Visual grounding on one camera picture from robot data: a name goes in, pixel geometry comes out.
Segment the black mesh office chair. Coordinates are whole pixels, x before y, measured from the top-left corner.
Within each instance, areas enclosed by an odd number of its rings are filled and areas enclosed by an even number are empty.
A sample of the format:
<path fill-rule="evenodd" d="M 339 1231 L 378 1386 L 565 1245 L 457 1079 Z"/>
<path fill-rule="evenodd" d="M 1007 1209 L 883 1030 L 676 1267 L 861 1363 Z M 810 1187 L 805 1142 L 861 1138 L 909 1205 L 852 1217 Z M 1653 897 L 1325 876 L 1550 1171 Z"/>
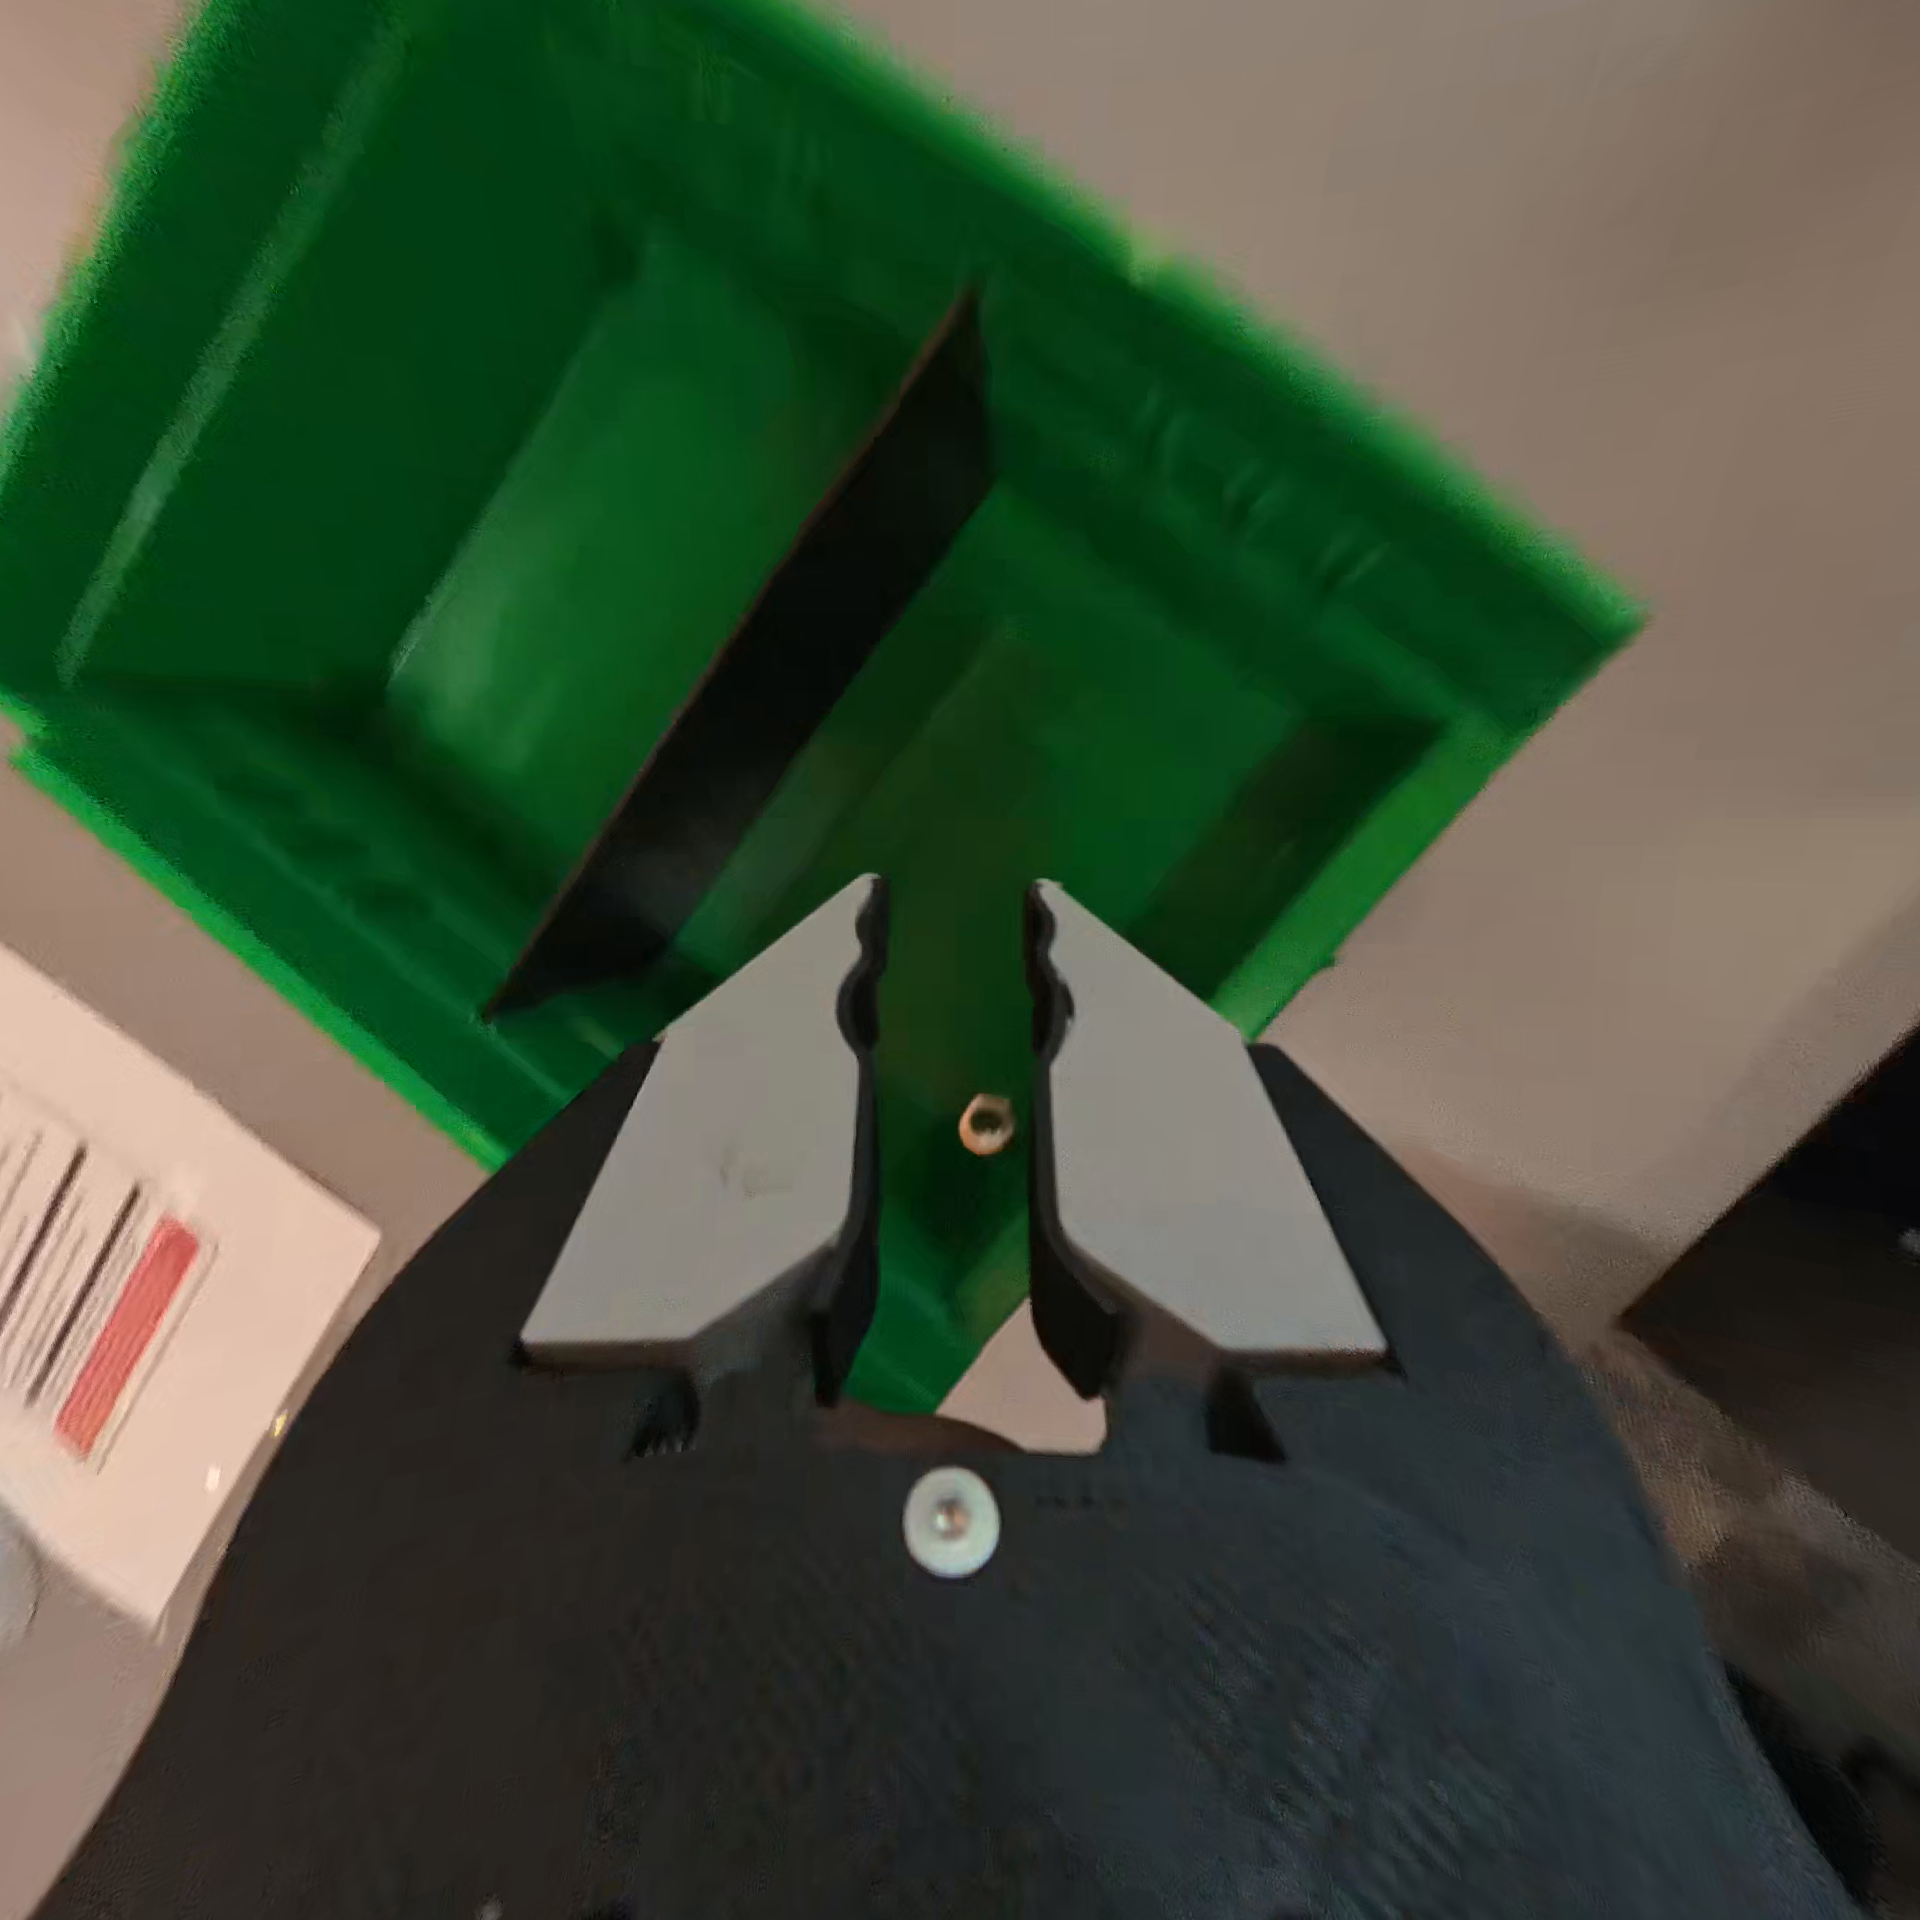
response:
<path fill-rule="evenodd" d="M 1857 1523 L 1918 1556 L 1918 1031 L 1625 1310 Z"/>

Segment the green plastic object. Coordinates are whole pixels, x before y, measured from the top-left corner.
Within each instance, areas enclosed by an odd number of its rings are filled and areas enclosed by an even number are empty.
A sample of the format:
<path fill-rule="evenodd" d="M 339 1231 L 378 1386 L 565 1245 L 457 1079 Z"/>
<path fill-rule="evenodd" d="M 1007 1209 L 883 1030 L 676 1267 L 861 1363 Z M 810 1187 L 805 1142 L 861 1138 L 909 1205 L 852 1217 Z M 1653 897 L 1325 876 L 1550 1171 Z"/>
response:
<path fill-rule="evenodd" d="M 973 280 L 987 502 L 653 971 L 483 1020 Z M 14 765 L 484 1166 L 886 877 L 898 1412 L 1026 1293 L 1029 884 L 1258 1039 L 1643 621 L 798 3 L 204 3 L 5 421 Z"/>

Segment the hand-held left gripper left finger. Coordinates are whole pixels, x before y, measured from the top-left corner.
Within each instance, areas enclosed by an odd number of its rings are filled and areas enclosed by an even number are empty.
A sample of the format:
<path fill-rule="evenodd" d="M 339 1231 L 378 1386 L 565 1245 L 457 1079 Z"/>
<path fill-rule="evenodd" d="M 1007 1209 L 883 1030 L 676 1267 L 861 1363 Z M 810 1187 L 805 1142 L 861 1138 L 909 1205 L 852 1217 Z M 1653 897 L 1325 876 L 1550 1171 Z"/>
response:
<path fill-rule="evenodd" d="M 518 1343 L 707 1394 L 794 1363 L 843 1397 L 879 1306 L 879 986 L 890 889 L 857 876 L 669 1023 Z"/>

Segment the printed sheet with red label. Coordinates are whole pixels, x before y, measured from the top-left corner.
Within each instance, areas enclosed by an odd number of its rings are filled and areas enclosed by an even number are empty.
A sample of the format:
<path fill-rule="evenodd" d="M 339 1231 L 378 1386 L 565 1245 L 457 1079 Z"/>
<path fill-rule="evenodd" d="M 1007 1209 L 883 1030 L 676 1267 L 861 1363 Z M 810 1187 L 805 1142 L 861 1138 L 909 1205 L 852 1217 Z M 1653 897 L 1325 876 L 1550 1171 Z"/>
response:
<path fill-rule="evenodd" d="M 2 1483 L 159 1627 L 342 1318 L 375 1224 L 2 955 Z"/>

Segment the black bin divider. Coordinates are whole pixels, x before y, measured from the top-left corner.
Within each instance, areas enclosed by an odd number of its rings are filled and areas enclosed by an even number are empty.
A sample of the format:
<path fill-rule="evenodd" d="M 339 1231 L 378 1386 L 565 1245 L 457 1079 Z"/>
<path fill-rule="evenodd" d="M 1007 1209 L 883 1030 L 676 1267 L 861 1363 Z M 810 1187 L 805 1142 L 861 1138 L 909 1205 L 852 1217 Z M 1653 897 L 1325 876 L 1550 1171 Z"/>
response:
<path fill-rule="evenodd" d="M 996 485 L 966 281 L 484 1001 L 486 1023 L 654 971 Z"/>

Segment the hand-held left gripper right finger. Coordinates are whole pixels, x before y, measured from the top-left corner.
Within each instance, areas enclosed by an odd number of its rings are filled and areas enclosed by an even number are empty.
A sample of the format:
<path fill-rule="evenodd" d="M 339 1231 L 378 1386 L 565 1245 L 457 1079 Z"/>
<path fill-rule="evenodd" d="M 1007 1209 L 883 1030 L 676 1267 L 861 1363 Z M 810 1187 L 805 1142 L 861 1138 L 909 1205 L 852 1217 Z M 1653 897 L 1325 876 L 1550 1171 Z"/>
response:
<path fill-rule="evenodd" d="M 1068 1386 L 1385 1366 L 1247 1035 L 1056 879 L 1026 891 L 1022 955 L 1029 1302 Z"/>

